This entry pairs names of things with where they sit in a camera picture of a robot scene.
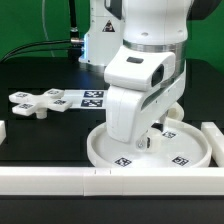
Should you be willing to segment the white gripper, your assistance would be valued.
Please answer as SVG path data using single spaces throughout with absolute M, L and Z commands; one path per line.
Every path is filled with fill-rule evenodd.
M 173 83 L 154 92 L 110 86 L 106 100 L 108 135 L 124 143 L 136 141 L 140 151 L 158 151 L 162 134 L 149 128 L 183 95 L 185 80 L 183 72 Z

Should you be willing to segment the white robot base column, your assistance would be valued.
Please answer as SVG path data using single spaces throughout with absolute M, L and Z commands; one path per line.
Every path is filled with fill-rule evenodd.
M 90 0 L 90 28 L 80 66 L 103 73 L 122 45 L 123 31 L 122 0 Z

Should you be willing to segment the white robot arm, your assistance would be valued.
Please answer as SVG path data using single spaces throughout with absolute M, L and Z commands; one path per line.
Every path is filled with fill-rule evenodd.
M 104 73 L 110 144 L 147 147 L 151 126 L 184 92 L 186 22 L 206 18 L 221 1 L 123 0 L 123 45 Z

